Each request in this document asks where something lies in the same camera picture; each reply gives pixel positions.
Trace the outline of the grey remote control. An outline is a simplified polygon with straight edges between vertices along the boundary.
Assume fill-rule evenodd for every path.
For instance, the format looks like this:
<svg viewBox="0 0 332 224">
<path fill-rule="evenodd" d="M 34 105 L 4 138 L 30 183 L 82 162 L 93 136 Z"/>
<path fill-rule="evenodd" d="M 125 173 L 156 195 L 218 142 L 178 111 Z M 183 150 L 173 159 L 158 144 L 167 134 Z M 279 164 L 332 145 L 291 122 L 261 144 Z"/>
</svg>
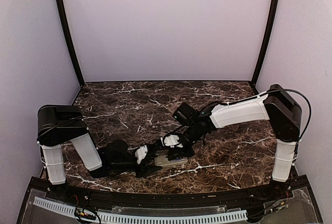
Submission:
<svg viewBox="0 0 332 224">
<path fill-rule="evenodd" d="M 169 160 L 167 157 L 168 151 L 162 150 L 157 152 L 157 156 L 154 158 L 154 164 L 162 168 L 184 166 L 188 163 L 187 158 L 177 158 L 175 160 Z"/>
</svg>

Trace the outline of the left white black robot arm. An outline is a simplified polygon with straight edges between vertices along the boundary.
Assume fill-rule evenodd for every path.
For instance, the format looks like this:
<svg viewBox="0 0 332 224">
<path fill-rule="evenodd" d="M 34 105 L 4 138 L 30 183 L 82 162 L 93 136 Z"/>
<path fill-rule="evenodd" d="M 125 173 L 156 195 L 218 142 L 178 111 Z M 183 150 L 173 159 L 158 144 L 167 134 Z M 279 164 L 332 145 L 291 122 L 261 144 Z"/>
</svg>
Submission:
<svg viewBox="0 0 332 224">
<path fill-rule="evenodd" d="M 152 163 L 155 145 L 143 145 L 133 152 L 120 139 L 97 148 L 77 106 L 44 105 L 37 112 L 37 143 L 43 152 L 53 193 L 62 201 L 73 197 L 73 189 L 66 182 L 62 145 L 70 142 L 93 178 L 108 177 L 112 173 L 134 172 L 147 177 L 162 169 Z"/>
</svg>

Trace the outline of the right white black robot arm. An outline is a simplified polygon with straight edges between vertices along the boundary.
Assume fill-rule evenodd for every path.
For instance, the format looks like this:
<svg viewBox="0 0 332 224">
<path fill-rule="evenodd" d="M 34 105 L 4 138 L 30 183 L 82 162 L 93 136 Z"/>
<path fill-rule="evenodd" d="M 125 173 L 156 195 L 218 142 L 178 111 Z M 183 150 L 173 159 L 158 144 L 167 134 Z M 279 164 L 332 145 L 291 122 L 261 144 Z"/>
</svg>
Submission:
<svg viewBox="0 0 332 224">
<path fill-rule="evenodd" d="M 306 131 L 301 127 L 301 106 L 290 96 L 291 89 L 279 84 L 258 95 L 236 102 L 213 102 L 201 110 L 182 103 L 173 118 L 186 130 L 173 131 L 161 138 L 162 145 L 188 150 L 200 138 L 216 129 L 257 120 L 269 121 L 277 141 L 273 182 L 265 188 L 265 196 L 276 200 L 285 191 L 291 167 L 297 157 L 298 144 Z"/>
</svg>

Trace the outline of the black front rail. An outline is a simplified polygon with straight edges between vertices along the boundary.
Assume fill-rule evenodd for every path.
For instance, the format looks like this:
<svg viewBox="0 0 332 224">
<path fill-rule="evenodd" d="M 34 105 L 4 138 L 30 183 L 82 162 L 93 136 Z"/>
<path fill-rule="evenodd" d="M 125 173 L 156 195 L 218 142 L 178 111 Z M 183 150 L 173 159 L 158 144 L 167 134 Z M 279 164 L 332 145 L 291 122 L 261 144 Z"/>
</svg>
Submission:
<svg viewBox="0 0 332 224">
<path fill-rule="evenodd" d="M 226 206 L 230 208 L 262 208 L 265 203 L 290 199 L 289 185 L 263 185 L 247 189 L 194 194 L 138 194 L 94 190 L 70 185 L 52 186 L 46 180 L 37 185 L 53 199 L 79 203 L 95 209 L 119 207 L 137 208 L 190 208 Z"/>
</svg>

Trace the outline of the right black frame post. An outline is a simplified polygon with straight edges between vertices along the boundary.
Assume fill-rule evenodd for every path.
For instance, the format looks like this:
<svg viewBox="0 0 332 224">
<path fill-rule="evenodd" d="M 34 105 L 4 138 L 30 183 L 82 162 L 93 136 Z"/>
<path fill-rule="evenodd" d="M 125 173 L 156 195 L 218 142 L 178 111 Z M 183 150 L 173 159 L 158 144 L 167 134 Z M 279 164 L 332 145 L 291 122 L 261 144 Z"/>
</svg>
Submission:
<svg viewBox="0 0 332 224">
<path fill-rule="evenodd" d="M 277 10 L 277 7 L 278 7 L 278 1 L 279 0 L 271 0 L 271 2 L 270 2 L 270 7 L 269 7 L 267 23 L 266 23 L 266 27 L 265 27 L 265 31 L 264 31 L 264 36 L 263 36 L 263 39 L 262 39 L 262 43 L 261 43 L 260 51 L 259 51 L 259 54 L 258 54 L 257 62 L 256 62 L 256 65 L 255 65 L 255 69 L 254 69 L 254 72 L 253 72 L 253 75 L 252 75 L 252 78 L 251 78 L 251 85 L 252 85 L 253 88 L 255 88 L 256 85 L 257 85 L 259 75 L 260 75 L 260 72 L 262 70 L 262 66 L 264 64 L 267 49 L 268 49 L 268 46 L 269 46 L 270 37 L 271 37 L 271 34 L 272 34 L 272 29 L 273 29 L 273 25 L 274 25 L 276 10 Z"/>
</svg>

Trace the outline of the black frame post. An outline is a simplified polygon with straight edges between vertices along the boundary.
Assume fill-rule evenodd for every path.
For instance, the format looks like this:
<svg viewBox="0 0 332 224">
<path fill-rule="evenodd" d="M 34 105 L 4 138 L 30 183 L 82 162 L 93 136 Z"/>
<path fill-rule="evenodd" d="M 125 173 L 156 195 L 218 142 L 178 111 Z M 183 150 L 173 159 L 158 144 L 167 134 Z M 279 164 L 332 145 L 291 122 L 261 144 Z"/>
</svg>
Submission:
<svg viewBox="0 0 332 224">
<path fill-rule="evenodd" d="M 71 63 L 77 78 L 77 81 L 80 85 L 80 87 L 83 87 L 85 85 L 85 80 L 78 62 L 78 58 L 75 52 L 74 43 L 71 36 L 70 27 L 68 24 L 65 6 L 64 6 L 64 0 L 56 0 L 58 14 L 62 26 L 62 32 L 64 35 L 65 43 L 68 49 L 68 53 L 70 55 Z"/>
<path fill-rule="evenodd" d="M 263 36 L 263 39 L 262 39 L 262 43 L 261 43 L 260 51 L 259 51 L 259 54 L 258 54 L 257 62 L 256 62 L 256 65 L 255 65 L 255 69 L 254 69 L 254 72 L 253 72 L 253 75 L 252 75 L 252 78 L 251 78 L 251 85 L 252 85 L 253 88 L 255 88 L 256 85 L 257 85 L 259 75 L 260 75 L 260 72 L 262 70 L 262 66 L 264 64 L 267 49 L 268 49 L 268 46 L 269 46 L 270 37 L 271 37 L 271 34 L 272 34 L 272 29 L 273 29 L 273 25 L 274 25 L 276 10 L 277 10 L 277 7 L 278 7 L 278 1 L 279 0 L 271 0 L 271 2 L 270 2 L 270 7 L 269 7 L 267 23 L 266 23 L 266 27 L 265 27 L 265 31 L 264 31 L 264 36 Z"/>
</svg>

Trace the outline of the left black frame post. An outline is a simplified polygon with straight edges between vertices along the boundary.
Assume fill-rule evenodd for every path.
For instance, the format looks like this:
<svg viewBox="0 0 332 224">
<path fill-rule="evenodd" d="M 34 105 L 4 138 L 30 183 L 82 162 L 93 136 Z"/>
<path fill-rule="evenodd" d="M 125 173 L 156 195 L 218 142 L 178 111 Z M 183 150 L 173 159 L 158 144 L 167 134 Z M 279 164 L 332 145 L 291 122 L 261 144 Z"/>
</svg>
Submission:
<svg viewBox="0 0 332 224">
<path fill-rule="evenodd" d="M 65 6 L 64 6 L 64 0 L 56 0 L 58 14 L 62 26 L 62 32 L 64 35 L 65 43 L 68 49 L 68 53 L 70 55 L 71 63 L 77 78 L 77 81 L 80 85 L 80 87 L 83 87 L 85 85 L 85 80 L 78 62 L 78 58 L 75 52 L 74 43 L 71 36 L 70 27 L 68 24 Z"/>
</svg>

